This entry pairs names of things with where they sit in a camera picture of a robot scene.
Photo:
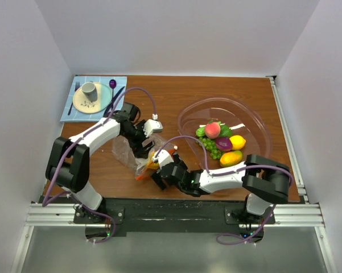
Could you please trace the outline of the clear zip top bag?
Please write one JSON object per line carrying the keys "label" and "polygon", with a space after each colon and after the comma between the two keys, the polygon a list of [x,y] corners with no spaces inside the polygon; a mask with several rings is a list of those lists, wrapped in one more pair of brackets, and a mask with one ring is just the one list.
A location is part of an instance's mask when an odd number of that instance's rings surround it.
{"label": "clear zip top bag", "polygon": [[[150,153],[153,151],[157,152],[166,142],[159,134],[153,134],[149,138],[155,142],[155,146],[151,149]],[[149,178],[157,170],[146,168],[149,157],[145,159],[135,158],[127,139],[123,136],[118,136],[113,140],[112,153],[117,160],[132,170],[136,180]]]}

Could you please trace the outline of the green fake grapes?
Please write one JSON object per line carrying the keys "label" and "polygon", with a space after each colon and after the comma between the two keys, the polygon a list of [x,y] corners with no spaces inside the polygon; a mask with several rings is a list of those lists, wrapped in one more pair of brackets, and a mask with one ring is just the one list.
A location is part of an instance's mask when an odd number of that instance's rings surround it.
{"label": "green fake grapes", "polygon": [[209,139],[204,136],[200,137],[199,140],[202,142],[212,159],[219,160],[221,158],[223,152],[216,146],[216,143],[213,139]]}

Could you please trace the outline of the purple fake eggplant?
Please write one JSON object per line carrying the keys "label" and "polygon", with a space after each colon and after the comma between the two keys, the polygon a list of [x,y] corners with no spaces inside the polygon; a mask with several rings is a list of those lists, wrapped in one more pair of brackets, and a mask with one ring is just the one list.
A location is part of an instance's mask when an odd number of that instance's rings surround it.
{"label": "purple fake eggplant", "polygon": [[226,136],[216,138],[215,139],[215,145],[222,152],[228,152],[228,151],[232,150],[232,148],[233,148],[232,142]]}

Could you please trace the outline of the fake peach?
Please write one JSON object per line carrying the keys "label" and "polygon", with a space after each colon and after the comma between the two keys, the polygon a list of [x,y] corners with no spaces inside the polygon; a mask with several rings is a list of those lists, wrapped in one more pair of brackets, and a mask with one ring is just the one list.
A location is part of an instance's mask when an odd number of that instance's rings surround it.
{"label": "fake peach", "polygon": [[215,139],[217,138],[220,133],[221,133],[221,127],[220,124],[218,122],[212,122],[212,123],[208,123],[207,125],[205,125],[204,127],[204,132],[205,135],[209,138],[209,139]]}

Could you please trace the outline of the orange green fake mango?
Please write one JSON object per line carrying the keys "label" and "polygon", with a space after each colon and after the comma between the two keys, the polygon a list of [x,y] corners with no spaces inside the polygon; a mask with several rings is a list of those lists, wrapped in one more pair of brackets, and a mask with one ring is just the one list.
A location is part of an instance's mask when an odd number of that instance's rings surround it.
{"label": "orange green fake mango", "polygon": [[219,163],[221,167],[223,168],[231,167],[240,163],[242,158],[243,158],[243,153],[241,151],[230,151],[230,152],[224,153],[221,156]]}

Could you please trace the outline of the green fake bell pepper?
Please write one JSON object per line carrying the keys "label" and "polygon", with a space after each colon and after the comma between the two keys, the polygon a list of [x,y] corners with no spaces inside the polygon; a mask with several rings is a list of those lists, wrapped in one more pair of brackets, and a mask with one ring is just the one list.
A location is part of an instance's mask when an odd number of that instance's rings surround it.
{"label": "green fake bell pepper", "polygon": [[[221,123],[221,122],[218,122],[220,124],[220,127],[221,127],[221,133],[220,135],[218,136],[219,137],[231,137],[232,136],[232,130],[224,123]],[[196,130],[195,134],[197,137],[204,137],[206,136],[205,135],[205,132],[204,132],[204,127],[205,125],[200,125],[199,128]]]}

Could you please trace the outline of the yellow fake lemon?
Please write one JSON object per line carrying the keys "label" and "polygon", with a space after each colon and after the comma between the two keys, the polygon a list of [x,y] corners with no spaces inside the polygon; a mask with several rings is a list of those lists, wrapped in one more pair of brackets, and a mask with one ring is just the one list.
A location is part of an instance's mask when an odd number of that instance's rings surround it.
{"label": "yellow fake lemon", "polygon": [[246,139],[241,135],[233,135],[229,140],[232,144],[232,151],[241,150],[246,144]]}

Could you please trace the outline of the large clear plastic bowl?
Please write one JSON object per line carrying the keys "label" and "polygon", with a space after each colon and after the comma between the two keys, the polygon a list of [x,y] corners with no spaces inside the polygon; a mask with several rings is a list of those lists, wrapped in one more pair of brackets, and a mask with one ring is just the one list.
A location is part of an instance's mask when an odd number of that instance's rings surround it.
{"label": "large clear plastic bowl", "polygon": [[268,128],[252,108],[232,96],[206,97],[186,106],[178,114],[178,132],[195,137],[196,130],[210,121],[225,124],[233,135],[246,139],[241,150],[243,159],[249,154],[270,156],[272,139]]}

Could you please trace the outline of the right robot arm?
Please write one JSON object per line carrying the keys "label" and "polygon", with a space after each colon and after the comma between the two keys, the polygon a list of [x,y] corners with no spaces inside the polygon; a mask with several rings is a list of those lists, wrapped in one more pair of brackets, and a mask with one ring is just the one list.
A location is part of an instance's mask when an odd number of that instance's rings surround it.
{"label": "right robot arm", "polygon": [[235,166],[196,171],[189,171],[178,155],[166,150],[156,152],[151,162],[157,166],[151,177],[161,189],[173,185],[193,197],[225,189],[248,190],[243,208],[231,212],[236,221],[244,224],[269,216],[272,205],[286,204],[293,183],[289,167],[259,155],[248,155]]}

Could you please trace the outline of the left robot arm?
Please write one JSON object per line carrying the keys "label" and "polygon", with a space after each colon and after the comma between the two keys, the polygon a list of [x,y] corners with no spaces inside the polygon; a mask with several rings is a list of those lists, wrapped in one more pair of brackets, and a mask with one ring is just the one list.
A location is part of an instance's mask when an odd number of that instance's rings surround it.
{"label": "left robot arm", "polygon": [[106,201],[89,182],[90,156],[106,142],[122,136],[135,158],[147,159],[154,142],[144,144],[144,141],[161,132],[163,126],[156,115],[138,121],[140,112],[137,106],[126,102],[120,110],[104,116],[81,134],[55,139],[45,173],[51,182],[48,190],[57,184],[83,206],[81,215],[94,223],[109,222]]}

